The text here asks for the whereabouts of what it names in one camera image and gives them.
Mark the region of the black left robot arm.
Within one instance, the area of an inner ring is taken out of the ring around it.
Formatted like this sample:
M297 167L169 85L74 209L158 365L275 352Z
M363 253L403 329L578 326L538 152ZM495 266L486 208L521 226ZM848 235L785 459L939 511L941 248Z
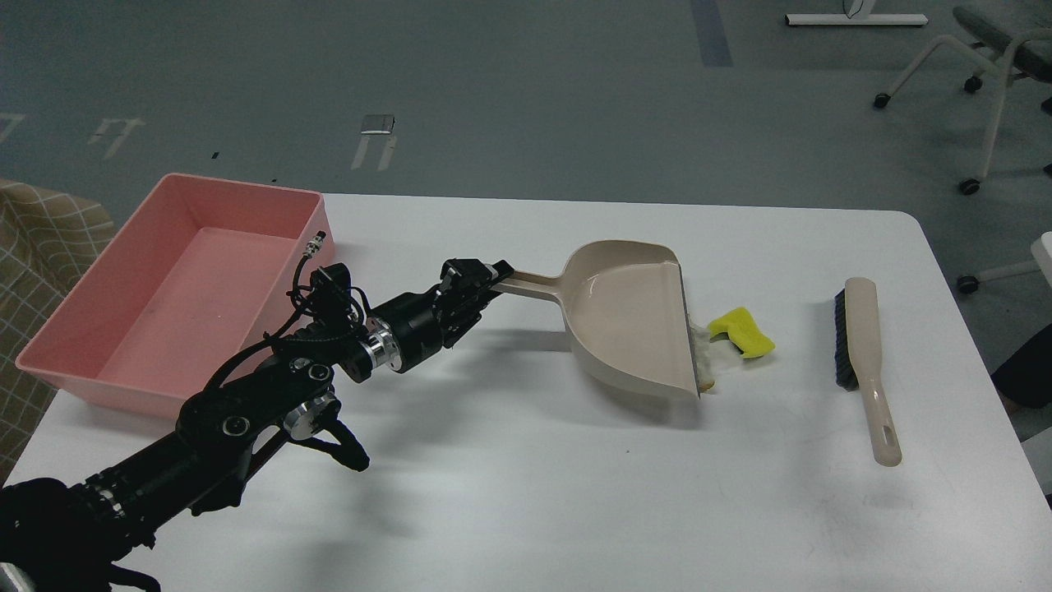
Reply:
M285 445L326 453L361 472L364 446L339 420L335 371L355 382L387 366L405 373L456 345L514 274L510 263L450 259L427 291L373 307L343 265L317 267L324 232L308 241L288 292L294 314L222 364L182 405L169 435L74 486L29 479L2 489L4 591L158 591L119 565L177 514L236 508L247 483Z

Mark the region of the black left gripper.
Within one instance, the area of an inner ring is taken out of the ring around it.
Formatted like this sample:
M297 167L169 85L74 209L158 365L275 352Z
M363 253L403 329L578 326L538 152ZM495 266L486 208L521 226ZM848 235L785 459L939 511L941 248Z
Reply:
M376 321L394 336L392 371L406 373L441 349L454 348L499 295L495 286L512 274L514 267L506 260L488 265L478 259L449 259L442 266L440 295L437 288L406 292L375 307Z

